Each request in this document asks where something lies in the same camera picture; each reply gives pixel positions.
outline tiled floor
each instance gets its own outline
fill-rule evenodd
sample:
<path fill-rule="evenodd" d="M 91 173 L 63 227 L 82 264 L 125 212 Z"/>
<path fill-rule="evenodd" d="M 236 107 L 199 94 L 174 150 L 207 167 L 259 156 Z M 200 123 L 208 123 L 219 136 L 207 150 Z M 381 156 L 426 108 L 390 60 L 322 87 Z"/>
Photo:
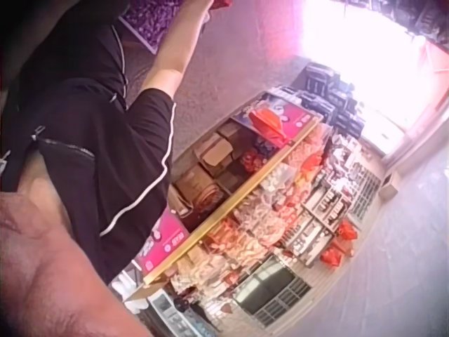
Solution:
<path fill-rule="evenodd" d="M 447 336 L 448 154 L 403 181 L 346 274 L 283 337 Z"/>

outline gray floor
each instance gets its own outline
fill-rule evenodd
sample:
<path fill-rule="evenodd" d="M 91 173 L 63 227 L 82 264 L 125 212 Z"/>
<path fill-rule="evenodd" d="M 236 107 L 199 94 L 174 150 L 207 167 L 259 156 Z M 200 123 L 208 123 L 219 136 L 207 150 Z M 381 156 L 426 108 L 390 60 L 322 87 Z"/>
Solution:
<path fill-rule="evenodd" d="M 270 49 L 281 44 L 292 27 L 283 23 L 283 13 L 267 22 L 264 13 L 276 6 L 272 0 L 266 4 L 270 6 L 260 0 L 235 1 L 232 7 L 212 13 L 175 97 L 174 157 L 254 95 L 291 83 L 308 63 L 294 53 L 277 55 Z M 128 101 L 132 101 L 152 56 L 141 48 L 125 48 L 125 54 Z"/>
<path fill-rule="evenodd" d="M 448 153 L 405 179 L 349 271 L 284 337 L 449 336 Z"/>

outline pink sign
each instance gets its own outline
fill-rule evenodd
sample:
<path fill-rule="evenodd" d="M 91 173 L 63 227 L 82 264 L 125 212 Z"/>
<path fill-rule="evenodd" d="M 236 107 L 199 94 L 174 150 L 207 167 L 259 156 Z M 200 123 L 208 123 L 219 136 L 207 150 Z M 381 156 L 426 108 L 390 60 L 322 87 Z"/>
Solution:
<path fill-rule="evenodd" d="M 249 118 L 249 114 L 258 109 L 268 108 L 281 120 L 282 131 L 286 138 L 280 136 L 267 135 L 258 130 Z M 263 138 L 267 139 L 271 144 L 277 147 L 283 147 L 289 140 L 295 137 L 306 127 L 311 121 L 313 115 L 302 107 L 298 107 L 282 98 L 266 94 L 263 98 L 251 103 L 251 105 L 243 108 L 232 119 L 240 124 L 259 133 Z"/>
<path fill-rule="evenodd" d="M 143 274 L 160 265 L 188 236 L 181 221 L 166 209 L 136 259 Z"/>

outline glass display case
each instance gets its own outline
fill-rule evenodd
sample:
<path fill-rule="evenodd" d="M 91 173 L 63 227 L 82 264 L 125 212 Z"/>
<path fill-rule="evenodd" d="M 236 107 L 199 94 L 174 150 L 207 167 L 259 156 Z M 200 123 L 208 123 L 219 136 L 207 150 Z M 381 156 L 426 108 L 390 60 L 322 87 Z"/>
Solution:
<path fill-rule="evenodd" d="M 214 328 L 192 309 L 179 312 L 173 304 L 173 299 L 163 289 L 148 299 L 176 337 L 217 337 Z"/>

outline red bag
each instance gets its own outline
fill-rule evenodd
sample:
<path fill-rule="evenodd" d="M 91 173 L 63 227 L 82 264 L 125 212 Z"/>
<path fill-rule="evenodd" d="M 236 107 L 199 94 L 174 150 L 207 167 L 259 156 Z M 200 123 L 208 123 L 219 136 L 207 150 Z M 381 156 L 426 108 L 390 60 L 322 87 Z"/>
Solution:
<path fill-rule="evenodd" d="M 338 235 L 346 241 L 357 240 L 358 234 L 351 223 L 344 219 L 337 230 Z"/>
<path fill-rule="evenodd" d="M 320 260 L 331 267 L 338 267 L 342 262 L 342 254 L 330 247 L 321 254 Z"/>

